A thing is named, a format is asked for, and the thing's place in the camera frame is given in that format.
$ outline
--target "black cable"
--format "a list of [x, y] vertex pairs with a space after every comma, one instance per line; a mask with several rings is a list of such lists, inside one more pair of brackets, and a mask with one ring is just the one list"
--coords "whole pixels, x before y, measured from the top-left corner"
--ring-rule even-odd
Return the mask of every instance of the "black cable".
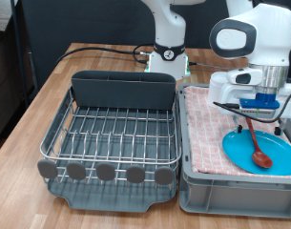
[[76, 49], [70, 52], [67, 52], [63, 55], [61, 55], [56, 63], [55, 66], [57, 66], [57, 64], [66, 56], [71, 55], [75, 52], [80, 52], [80, 51], [85, 51], [85, 50], [100, 50], [100, 51], [107, 51], [107, 52], [116, 52], [116, 53], [121, 53], [121, 54], [134, 54], [134, 52], [128, 52], [128, 51], [118, 51], [118, 50], [113, 50], [113, 49], [107, 49], [107, 48], [100, 48], [100, 47], [84, 47], [84, 48], [80, 48], [80, 49]]
[[13, 25], [14, 25], [15, 40], [16, 40], [17, 50], [18, 50], [19, 66], [20, 66], [20, 73], [21, 73], [22, 85], [23, 85], [24, 102], [25, 102], [26, 109], [28, 109], [29, 106], [30, 106], [30, 102], [29, 102], [29, 97], [28, 97], [27, 83], [26, 83], [26, 80], [25, 80], [25, 71], [24, 71], [24, 65], [23, 65], [23, 55], [22, 55], [22, 51], [21, 51], [21, 42], [20, 42], [20, 34], [19, 34], [19, 27], [18, 27], [18, 19], [17, 19], [16, 10], [15, 10], [14, 0], [10, 0], [10, 5], [11, 5], [12, 20], [13, 20]]
[[135, 56], [137, 54], [136, 50], [138, 48], [140, 48], [140, 47], [143, 47], [143, 46], [153, 46], [153, 45], [154, 44], [145, 44], [145, 45], [136, 46], [135, 49], [134, 49], [134, 51], [133, 51], [135, 61], [137, 61], [138, 63], [141, 63], [141, 64], [147, 64], [147, 61], [146, 60], [139, 60], [139, 59], [136, 58], [136, 56]]
[[223, 69], [223, 70], [235, 70], [237, 68], [225, 68], [225, 67], [218, 67], [218, 66], [212, 66], [212, 65], [206, 65], [206, 64], [200, 64], [197, 62], [190, 62], [189, 66], [195, 66], [195, 65], [200, 65], [203, 67], [208, 67], [208, 68], [213, 68], [213, 69]]
[[225, 106], [225, 105], [223, 105], [223, 104], [220, 104], [220, 103], [217, 103], [217, 102], [213, 102], [213, 103], [214, 103], [215, 105], [217, 105], [217, 106], [219, 106], [219, 107], [225, 109], [225, 110], [228, 110], [229, 112], [233, 112], [233, 113], [235, 113], [235, 114], [238, 114], [238, 115], [241, 115], [241, 116], [244, 116], [244, 117], [249, 117], [249, 118], [252, 119], [252, 120], [255, 120], [255, 121], [258, 121], [258, 122], [261, 122], [261, 123], [273, 123], [273, 122], [278, 121], [278, 120], [280, 119], [280, 117], [281, 117], [281, 115], [284, 113], [284, 111], [285, 111], [285, 109], [286, 109], [286, 107], [287, 107], [287, 105], [288, 105], [290, 99], [291, 99], [291, 94], [290, 94], [290, 95], [288, 96], [288, 98], [286, 99], [285, 104], [284, 104], [283, 108], [281, 109], [281, 112], [279, 113], [279, 115], [278, 115], [275, 119], [272, 119], [272, 120], [261, 120], [261, 119], [258, 119], [258, 118], [255, 118], [255, 117], [252, 117], [252, 116], [250, 116], [250, 115], [248, 115], [248, 114], [243, 114], [243, 113], [238, 112], [238, 111], [236, 111], [236, 110], [234, 110], [234, 109], [228, 108], [227, 106]]

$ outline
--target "metal wire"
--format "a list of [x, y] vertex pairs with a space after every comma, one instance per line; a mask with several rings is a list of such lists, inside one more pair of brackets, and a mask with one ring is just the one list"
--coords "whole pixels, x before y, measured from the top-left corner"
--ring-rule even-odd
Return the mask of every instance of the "metal wire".
[[70, 161], [84, 165], [87, 185], [98, 180], [95, 167], [104, 161], [114, 165], [115, 186], [119, 181], [128, 182], [129, 165], [144, 168], [146, 178], [142, 187], [146, 182], [155, 182], [155, 170], [159, 166], [177, 169], [180, 152], [177, 151], [175, 112], [90, 107], [74, 110], [73, 107], [71, 100], [46, 151], [41, 144], [45, 158], [55, 161], [60, 183], [70, 178], [66, 169]]

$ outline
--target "blue plate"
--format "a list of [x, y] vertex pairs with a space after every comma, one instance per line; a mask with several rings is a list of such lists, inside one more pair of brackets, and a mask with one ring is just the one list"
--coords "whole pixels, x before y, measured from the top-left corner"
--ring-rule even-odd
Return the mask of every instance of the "blue plate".
[[222, 140], [223, 151], [240, 168], [258, 175], [291, 176], [291, 145], [265, 132], [256, 131], [260, 149], [273, 161], [273, 166], [264, 169], [252, 160], [255, 151], [249, 130], [241, 134], [231, 132]]

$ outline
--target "power cord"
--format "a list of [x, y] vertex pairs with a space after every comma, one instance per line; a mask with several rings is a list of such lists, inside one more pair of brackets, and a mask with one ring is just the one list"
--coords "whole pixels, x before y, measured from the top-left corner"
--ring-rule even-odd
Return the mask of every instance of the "power cord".
[[[131, 54], [131, 55], [134, 56], [135, 61], [137, 61], [138, 63], [147, 64], [147, 60], [139, 60], [139, 59], [136, 58], [136, 55], [149, 55], [150, 52], [137, 52], [136, 50], [141, 48], [141, 47], [144, 47], [144, 46], [153, 46], [153, 45], [154, 44], [139, 45], [139, 46], [136, 46], [135, 49], [132, 52], [119, 51], [119, 50], [113, 50], [113, 49], [108, 49], [108, 48], [100, 48], [100, 47], [84, 47], [84, 48], [76, 49], [76, 50], [73, 50], [73, 51], [70, 51], [70, 52], [67, 52], [67, 53], [61, 55], [57, 59], [57, 61], [55, 63], [55, 66], [57, 66], [58, 63], [63, 58], [65, 58], [66, 56], [71, 55], [71, 54], [73, 54], [75, 52], [81, 52], [81, 51], [86, 51], [86, 50], [99, 50], [99, 51], [106, 51], [106, 52], [116, 52], [116, 53], [121, 53], [121, 54]], [[207, 68], [224, 69], [224, 70], [234, 70], [235, 69], [235, 68], [223, 68], [223, 67], [218, 67], [218, 66], [205, 65], [205, 64], [201, 64], [201, 63], [197, 63], [197, 62], [190, 62], [189, 65], [190, 66], [200, 65], [200, 66], [207, 67]]]
[[284, 104], [283, 108], [281, 109], [281, 112], [279, 113], [279, 115], [275, 119], [272, 119], [272, 120], [258, 119], [258, 118], [252, 117], [252, 116], [250, 116], [248, 114], [244, 114], [244, 113], [238, 112], [237, 110], [231, 109], [231, 108], [227, 107], [225, 104], [220, 104], [220, 103], [217, 103], [217, 102], [213, 102], [213, 103], [215, 105], [221, 107], [222, 109], [225, 109], [225, 110], [227, 110], [229, 112], [233, 112], [233, 113], [235, 113], [237, 115], [241, 115], [241, 116], [244, 116], [244, 117], [249, 117], [250, 119], [258, 121], [258, 122], [261, 122], [261, 123], [273, 123], [273, 122], [278, 121], [281, 118], [281, 115], [284, 113], [284, 111], [285, 111], [290, 99], [291, 99], [291, 94], [286, 99], [285, 104]]
[[136, 46], [135, 49], [134, 49], [134, 51], [133, 51], [135, 61], [137, 61], [138, 63], [141, 63], [141, 64], [147, 64], [147, 61], [146, 60], [139, 60], [139, 59], [136, 58], [136, 56], [135, 56], [137, 54], [136, 50], [139, 49], [139, 48], [141, 48], [141, 47], [143, 47], [143, 46], [153, 46], [153, 45], [154, 44], [145, 44], [145, 45]]
[[224, 70], [235, 70], [235, 69], [237, 69], [237, 68], [224, 68], [224, 67], [217, 67], [217, 66], [212, 66], [212, 65], [205, 65], [205, 64], [200, 64], [200, 63], [197, 63], [197, 62], [190, 62], [189, 65], [190, 66], [200, 65], [200, 66], [203, 66], [203, 67], [208, 67], [208, 68], [213, 68], [213, 69], [224, 69]]
[[99, 50], [99, 51], [106, 51], [106, 52], [116, 52], [116, 53], [121, 53], [121, 54], [140, 54], [140, 52], [128, 52], [128, 51], [119, 51], [119, 50], [113, 50], [113, 49], [108, 49], [108, 48], [100, 48], [100, 47], [84, 47], [84, 48], [80, 48], [80, 49], [76, 49], [76, 50], [73, 50], [73, 51], [70, 51], [70, 52], [67, 52], [63, 55], [61, 55], [56, 63], [55, 63], [55, 66], [57, 66], [57, 64], [63, 59], [65, 58], [66, 56], [68, 55], [71, 55], [75, 52], [80, 52], [80, 51], [86, 51], [86, 50]]

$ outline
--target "black background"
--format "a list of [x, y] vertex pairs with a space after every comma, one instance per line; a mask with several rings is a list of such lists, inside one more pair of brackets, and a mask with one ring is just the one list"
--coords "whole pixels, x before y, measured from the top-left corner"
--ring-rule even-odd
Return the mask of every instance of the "black background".
[[[291, 8], [291, 0], [270, 2]], [[155, 41], [154, 17], [140, 0], [22, 0], [22, 4], [39, 88], [72, 42], [140, 45]], [[172, 10], [186, 20], [187, 48], [209, 49], [211, 29], [228, 17], [225, 0]]]

